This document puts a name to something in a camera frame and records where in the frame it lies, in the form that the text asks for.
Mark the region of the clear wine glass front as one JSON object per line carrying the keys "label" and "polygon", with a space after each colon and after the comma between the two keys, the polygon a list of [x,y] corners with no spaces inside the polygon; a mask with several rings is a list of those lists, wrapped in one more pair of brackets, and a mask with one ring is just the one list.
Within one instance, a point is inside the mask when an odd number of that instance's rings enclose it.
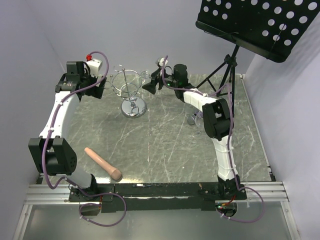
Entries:
{"label": "clear wine glass front", "polygon": [[199,110],[191,104],[186,103],[184,106],[185,116],[188,117],[196,117],[199,113]]}

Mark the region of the clear wine glass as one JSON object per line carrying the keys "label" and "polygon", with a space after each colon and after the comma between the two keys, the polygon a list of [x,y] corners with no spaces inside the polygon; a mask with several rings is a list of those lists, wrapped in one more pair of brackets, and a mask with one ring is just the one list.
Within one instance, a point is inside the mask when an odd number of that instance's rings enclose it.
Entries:
{"label": "clear wine glass", "polygon": [[186,103],[184,106],[185,116],[188,117],[196,117],[199,113],[199,110],[191,104]]}
{"label": "clear wine glass", "polygon": [[199,138],[201,134],[204,132],[203,115],[200,111],[194,115],[194,125],[195,129],[193,132],[193,136],[195,138]]}

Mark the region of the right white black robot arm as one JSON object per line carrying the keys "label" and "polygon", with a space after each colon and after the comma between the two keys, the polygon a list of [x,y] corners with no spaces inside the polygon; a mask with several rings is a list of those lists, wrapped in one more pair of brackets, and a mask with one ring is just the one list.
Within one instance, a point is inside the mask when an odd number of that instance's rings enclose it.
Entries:
{"label": "right white black robot arm", "polygon": [[218,193],[221,198],[230,199],[237,194],[240,185],[231,146],[233,125],[227,101],[202,93],[190,84],[186,65],[176,64],[171,74],[166,72],[166,62],[156,65],[150,82],[142,88],[153,95],[163,87],[172,89],[179,100],[202,114],[204,131],[213,142],[218,162]]}

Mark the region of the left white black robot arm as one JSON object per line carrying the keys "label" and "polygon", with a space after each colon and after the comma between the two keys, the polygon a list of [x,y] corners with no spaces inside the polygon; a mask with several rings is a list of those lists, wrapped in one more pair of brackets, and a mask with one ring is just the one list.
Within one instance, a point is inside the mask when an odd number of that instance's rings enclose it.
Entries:
{"label": "left white black robot arm", "polygon": [[36,169],[51,189],[57,184],[50,176],[58,176],[58,182],[66,181],[76,188],[87,201],[95,200],[99,189],[95,177],[77,165],[77,155],[66,140],[72,117],[84,95],[100,99],[106,78],[99,74],[102,60],[88,57],[86,61],[69,61],[55,86],[55,99],[49,119],[37,138],[31,138],[28,148]]}

